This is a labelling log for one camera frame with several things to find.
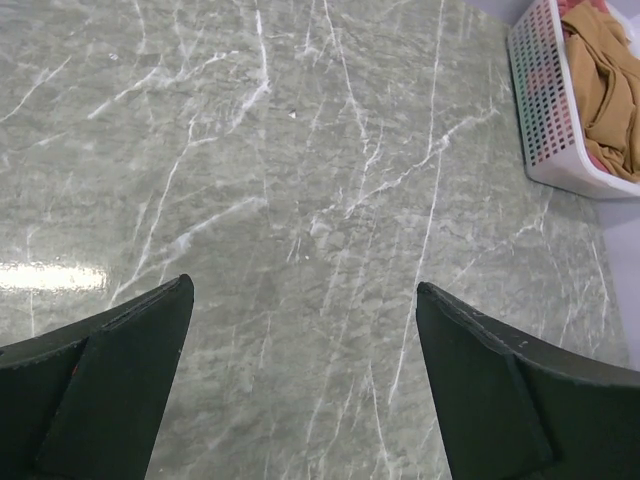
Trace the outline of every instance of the marble surface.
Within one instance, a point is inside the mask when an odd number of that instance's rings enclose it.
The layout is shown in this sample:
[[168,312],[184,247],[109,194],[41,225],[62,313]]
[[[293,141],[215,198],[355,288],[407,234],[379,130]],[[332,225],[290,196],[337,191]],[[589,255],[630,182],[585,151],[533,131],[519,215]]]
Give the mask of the marble surface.
[[0,12],[0,344],[196,285],[149,479],[449,478],[420,280],[627,364],[593,205],[525,178],[506,27],[478,10]]

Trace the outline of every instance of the laundry basket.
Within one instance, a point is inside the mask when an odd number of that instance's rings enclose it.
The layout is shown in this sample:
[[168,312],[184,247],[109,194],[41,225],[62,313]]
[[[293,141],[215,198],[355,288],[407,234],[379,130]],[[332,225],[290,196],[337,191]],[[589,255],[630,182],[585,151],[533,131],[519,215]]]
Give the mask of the laundry basket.
[[557,0],[535,0],[508,46],[527,175],[591,198],[640,197],[640,184],[598,170],[589,158]]

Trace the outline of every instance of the basket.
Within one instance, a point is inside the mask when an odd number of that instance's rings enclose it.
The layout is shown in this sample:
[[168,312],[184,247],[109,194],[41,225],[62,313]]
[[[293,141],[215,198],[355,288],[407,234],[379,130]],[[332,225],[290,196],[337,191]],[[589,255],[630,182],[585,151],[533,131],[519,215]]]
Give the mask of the basket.
[[640,197],[640,184],[602,172],[584,144],[557,0],[535,0],[509,33],[527,175],[585,197]]

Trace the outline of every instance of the brown fabric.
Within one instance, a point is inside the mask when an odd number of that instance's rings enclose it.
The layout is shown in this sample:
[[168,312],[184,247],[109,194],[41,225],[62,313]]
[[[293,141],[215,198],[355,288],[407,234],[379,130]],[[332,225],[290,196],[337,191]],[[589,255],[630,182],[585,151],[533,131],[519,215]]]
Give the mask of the brown fabric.
[[640,182],[640,60],[622,26],[589,2],[563,18],[567,56],[587,149],[614,175]]

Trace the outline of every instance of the perforated basket side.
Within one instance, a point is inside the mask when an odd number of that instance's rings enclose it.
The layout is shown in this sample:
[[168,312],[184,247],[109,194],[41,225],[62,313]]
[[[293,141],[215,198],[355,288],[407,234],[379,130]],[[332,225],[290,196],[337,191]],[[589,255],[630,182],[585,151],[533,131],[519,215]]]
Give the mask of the perforated basket side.
[[509,35],[528,167],[548,161],[581,138],[572,125],[554,15],[558,16],[555,0],[537,0]]

